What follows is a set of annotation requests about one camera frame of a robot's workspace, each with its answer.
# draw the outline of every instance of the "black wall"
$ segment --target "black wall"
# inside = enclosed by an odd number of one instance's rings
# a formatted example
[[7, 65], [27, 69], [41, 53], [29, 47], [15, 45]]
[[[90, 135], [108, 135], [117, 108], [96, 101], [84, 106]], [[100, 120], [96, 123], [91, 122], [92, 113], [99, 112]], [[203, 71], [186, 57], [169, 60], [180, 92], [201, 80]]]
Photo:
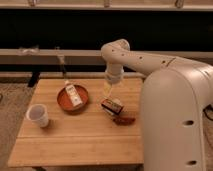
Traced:
[[0, 10], [0, 48], [213, 51], [213, 12]]

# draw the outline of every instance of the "floor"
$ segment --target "floor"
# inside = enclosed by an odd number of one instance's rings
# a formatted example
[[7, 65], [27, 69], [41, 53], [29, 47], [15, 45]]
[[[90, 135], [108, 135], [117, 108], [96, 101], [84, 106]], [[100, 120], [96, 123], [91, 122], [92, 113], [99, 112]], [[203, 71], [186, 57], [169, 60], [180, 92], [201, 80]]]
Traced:
[[[24, 113], [35, 87], [27, 87], [29, 78], [0, 78], [0, 171], [33, 171], [32, 168], [8, 168], [7, 160]], [[213, 171], [213, 122], [204, 117], [204, 133], [207, 171]], [[121, 166], [84, 166], [84, 167], [48, 167], [47, 171], [137, 171], [138, 165]]]

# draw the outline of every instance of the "bottle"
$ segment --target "bottle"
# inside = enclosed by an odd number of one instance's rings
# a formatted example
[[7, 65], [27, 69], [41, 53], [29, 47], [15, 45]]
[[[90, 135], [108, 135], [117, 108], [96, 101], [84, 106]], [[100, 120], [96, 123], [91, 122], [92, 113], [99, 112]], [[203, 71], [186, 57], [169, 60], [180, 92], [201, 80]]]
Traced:
[[73, 104], [73, 107], [83, 104], [81, 97], [79, 96], [75, 86], [71, 84], [68, 80], [65, 81], [65, 90]]
[[123, 89], [123, 83], [109, 83], [108, 81], [104, 81], [104, 87], [103, 87], [103, 101], [102, 101], [102, 107], [107, 113], [114, 116], [115, 114], [118, 115], [122, 109], [123, 109], [123, 103], [120, 99], [120, 91]]

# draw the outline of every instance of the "table leg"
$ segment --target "table leg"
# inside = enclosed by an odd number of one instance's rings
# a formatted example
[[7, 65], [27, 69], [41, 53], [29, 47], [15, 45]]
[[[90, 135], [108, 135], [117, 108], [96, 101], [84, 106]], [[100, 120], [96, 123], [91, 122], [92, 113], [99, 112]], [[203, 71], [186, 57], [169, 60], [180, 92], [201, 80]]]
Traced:
[[39, 75], [40, 72], [33, 72], [32, 77], [30, 78], [30, 81], [28, 83], [28, 87], [33, 87], [38, 82]]
[[42, 167], [32, 167], [33, 169], [35, 169], [36, 171], [46, 171], [44, 168]]

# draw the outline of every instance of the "cable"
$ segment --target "cable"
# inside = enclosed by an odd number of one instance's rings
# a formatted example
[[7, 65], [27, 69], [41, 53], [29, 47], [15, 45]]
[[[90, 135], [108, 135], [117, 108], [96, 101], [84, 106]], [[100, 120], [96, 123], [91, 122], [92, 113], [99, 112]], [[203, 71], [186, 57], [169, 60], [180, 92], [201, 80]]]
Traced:
[[209, 115], [208, 115], [208, 112], [206, 110], [211, 110], [213, 111], [213, 108], [211, 107], [211, 105], [207, 106], [205, 109], [203, 109], [203, 113], [204, 115], [210, 120], [210, 121], [213, 121], [213, 118], [211, 118]]
[[211, 150], [213, 151], [213, 145], [212, 145], [212, 143], [211, 143], [211, 141], [210, 141], [210, 139], [209, 139], [209, 137], [208, 137], [206, 131], [204, 131], [204, 136], [205, 136], [205, 138], [206, 138], [207, 144], [209, 145], [209, 147], [210, 147]]
[[3, 99], [3, 94], [0, 93], [0, 103], [1, 103], [2, 99]]

